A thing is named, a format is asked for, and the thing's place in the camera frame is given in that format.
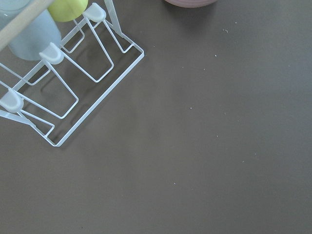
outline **brown table surface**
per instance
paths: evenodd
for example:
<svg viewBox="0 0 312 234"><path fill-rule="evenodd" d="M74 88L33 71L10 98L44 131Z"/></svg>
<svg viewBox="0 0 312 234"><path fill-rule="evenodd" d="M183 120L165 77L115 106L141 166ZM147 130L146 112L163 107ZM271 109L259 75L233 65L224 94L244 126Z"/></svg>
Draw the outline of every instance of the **brown table surface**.
<svg viewBox="0 0 312 234"><path fill-rule="evenodd" d="M146 57L63 146L0 120L0 233L311 234L311 0L115 7Z"/></svg>

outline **white wire rack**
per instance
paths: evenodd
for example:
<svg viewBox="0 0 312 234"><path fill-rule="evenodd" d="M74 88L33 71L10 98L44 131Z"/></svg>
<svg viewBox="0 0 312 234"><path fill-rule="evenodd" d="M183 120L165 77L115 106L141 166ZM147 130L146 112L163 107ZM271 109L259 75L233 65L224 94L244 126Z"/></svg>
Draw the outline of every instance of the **white wire rack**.
<svg viewBox="0 0 312 234"><path fill-rule="evenodd" d="M21 76L8 68L7 66L0 63L0 67L5 69L7 72L11 73L12 75L16 76L20 79L20 81L14 85L13 87L8 86L3 81L0 80L0 84L2 84L5 88L8 89L8 92L0 99L0 105L5 110L0 110L0 117L4 117L13 121L17 121L26 125L29 125L32 127L37 133L39 133L47 142L49 142L52 146L59 147L61 146L65 140L75 131L75 129L83 123L83 121L90 115L90 113L105 99L105 97L116 87L116 85L137 65L137 63L144 57L144 51L129 37L127 37L123 32L121 31L120 24L118 22L117 14L114 8L114 4L112 0L104 0L107 11L109 13L111 22L106 20L106 13L105 11L99 7L96 3L93 3L84 13L83 13L83 19L80 22L74 21L75 27L62 39L61 41L61 48L65 51L61 51L60 48L55 48L55 45L51 44L45 51L43 51L40 55L42 57L42 60L34 66L25 76ZM32 114L26 110L23 109L23 102L24 100L28 101L29 103L37 106L38 108L42 109L43 111L46 111L48 114L53 115L59 119L64 119L69 112L75 108L76 104L79 101L79 98L76 96L74 92L69 88L67 83L64 82L62 77L57 73L57 71L53 68L53 64L57 64L59 62L62 62L63 58L66 58L69 60L74 66L76 66L79 70L81 70L88 78L90 78L93 82L98 83L102 79L105 78L105 76L114 68L114 62L111 59L110 55L108 54L106 48L104 47L102 41L100 40L98 34L96 33L95 29L103 24L105 28L108 30L112 38L114 39L115 43L117 44L120 51L125 54L127 53L131 48L135 48L139 51L139 56L121 73L119 77L114 79L115 81L100 95L98 99L96 99L93 104L88 108L87 111L85 111L80 118L72 125L72 127L66 131L66 133L57 141L54 142L52 139L50 139L50 134L54 131L55 125L49 122L46 119L43 119L40 116L37 116L35 114ZM85 71L80 65L78 65L73 59L70 58L69 54L71 54L75 49L77 49L82 42L82 40L85 38L85 33L83 32L82 28L87 25L91 31L92 34L95 36L97 42L99 43L100 47L102 48L103 52L105 53L107 59L109 60L111 67L102 74L99 78L95 78L91 76L88 72ZM126 40L129 43L129 46L124 50L116 36L114 35L113 31L119 35L122 39ZM82 38L78 43L69 51L64 46L78 33L80 32L82 34ZM5 40L3 40L2 45L0 46L0 50L3 49L5 45ZM53 59L57 58L58 62L53 63ZM40 76L36 81L30 82L30 79L44 66L47 66L48 70ZM72 106L67 110L65 114L62 116L50 111L43 105L38 104L37 102L31 100L30 98L26 97L22 93L19 92L19 90L24 85L36 85L39 81L41 81L48 73L53 72L59 80L63 83L63 85L70 91L70 93L74 96L76 101L72 104ZM49 130L44 133L42 132L36 124L31 121L29 118L34 118L37 121L40 121L43 124L46 124L49 126Z"/></svg>

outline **white plastic cap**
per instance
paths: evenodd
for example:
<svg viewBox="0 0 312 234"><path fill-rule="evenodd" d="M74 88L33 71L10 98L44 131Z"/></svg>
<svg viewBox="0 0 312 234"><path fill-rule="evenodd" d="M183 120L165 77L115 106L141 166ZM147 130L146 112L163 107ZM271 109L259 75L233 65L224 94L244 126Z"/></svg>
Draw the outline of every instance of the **white plastic cap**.
<svg viewBox="0 0 312 234"><path fill-rule="evenodd" d="M23 108L24 100L13 89L9 89L0 99L0 105L8 112L16 113Z"/></svg>

